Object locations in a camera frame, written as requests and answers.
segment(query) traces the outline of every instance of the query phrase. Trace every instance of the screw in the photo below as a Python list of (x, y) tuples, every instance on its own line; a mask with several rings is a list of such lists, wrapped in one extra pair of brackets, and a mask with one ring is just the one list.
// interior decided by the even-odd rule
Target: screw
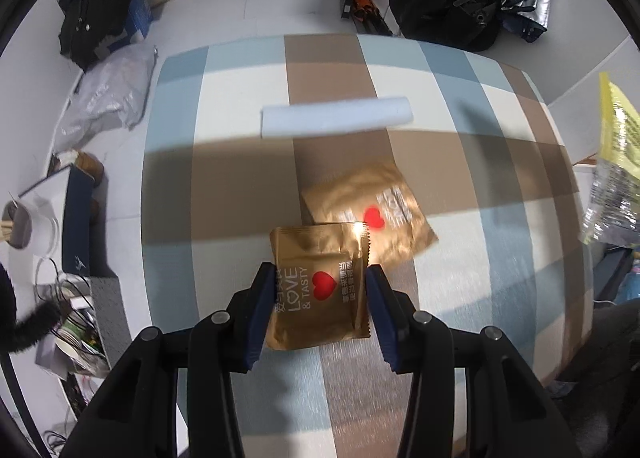
[(227, 312), (226, 310), (218, 310), (217, 312), (214, 312), (213, 315), (211, 316), (211, 320), (213, 321), (214, 324), (224, 324), (229, 319), (231, 319), (231, 316), (229, 315), (229, 312)]
[(502, 330), (496, 328), (495, 326), (487, 326), (484, 329), (484, 335), (489, 337), (489, 339), (497, 341), (500, 337), (502, 337)]
[(429, 312), (424, 310), (417, 310), (414, 312), (414, 320), (420, 324), (427, 324), (433, 319), (433, 316)]
[(140, 332), (140, 338), (143, 341), (152, 341), (153, 339), (158, 337), (159, 333), (160, 330), (158, 328), (156, 328), (155, 326), (149, 326), (142, 330), (142, 332)]

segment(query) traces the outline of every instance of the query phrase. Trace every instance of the black jacket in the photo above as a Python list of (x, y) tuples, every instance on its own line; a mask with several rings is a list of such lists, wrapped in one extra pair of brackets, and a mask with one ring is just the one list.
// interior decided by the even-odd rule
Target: black jacket
[(65, 21), (60, 30), (60, 53), (82, 70), (97, 61), (94, 49), (107, 35), (120, 35), (131, 0), (60, 0)]

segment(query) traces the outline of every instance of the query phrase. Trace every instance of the black fluffy cat tail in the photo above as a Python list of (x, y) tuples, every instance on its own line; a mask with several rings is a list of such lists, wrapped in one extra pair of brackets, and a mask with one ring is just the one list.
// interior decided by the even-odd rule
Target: black fluffy cat tail
[(21, 352), (30, 348), (62, 319), (60, 308), (52, 301), (37, 305), (28, 317), (18, 321), (10, 332), (0, 336), (0, 349), (9, 352)]

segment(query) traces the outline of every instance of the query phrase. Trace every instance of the white floor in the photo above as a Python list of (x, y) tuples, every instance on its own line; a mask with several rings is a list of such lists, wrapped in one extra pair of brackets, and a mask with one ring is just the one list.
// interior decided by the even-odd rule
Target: white floor
[(94, 237), (104, 239), (103, 263), (120, 279), (132, 337), (151, 323), (142, 266), (140, 188), (149, 104), (162, 63), (181, 51), (245, 37), (355, 34), (353, 23), (340, 18), (340, 7), (340, 0), (171, 0), (159, 12), (146, 38), (158, 47), (159, 57), (142, 122), (131, 131), (100, 133), (83, 148), (105, 167), (106, 181), (95, 193), (103, 223), (94, 229)]

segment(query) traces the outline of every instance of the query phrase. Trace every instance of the white wall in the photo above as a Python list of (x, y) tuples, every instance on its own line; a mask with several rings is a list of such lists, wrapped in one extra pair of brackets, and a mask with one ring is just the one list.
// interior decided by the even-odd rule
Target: white wall
[[(388, 0), (373, 0), (397, 31)], [(482, 52), (529, 73), (546, 102), (581, 80), (628, 35), (606, 0), (552, 0), (549, 31), (533, 44), (502, 31)]]
[[(38, 0), (0, 56), (0, 205), (43, 177), (54, 127), (79, 69), (60, 55), (63, 14), (56, 0)], [(30, 275), (6, 243), (0, 261), (16, 285), (18, 316), (33, 307)], [(33, 351), (12, 356), (25, 399), (38, 428), (60, 423), (66, 402), (58, 381), (33, 363)], [(0, 391), (5, 403), (6, 391)]]
[(582, 79), (628, 36), (607, 0), (551, 0), (549, 30), (534, 43), (502, 31), (483, 55), (527, 72), (547, 103)]
[(610, 80), (640, 111), (640, 52), (627, 37), (602, 63), (549, 105), (572, 162), (597, 152), (600, 145), (600, 72), (608, 72)]

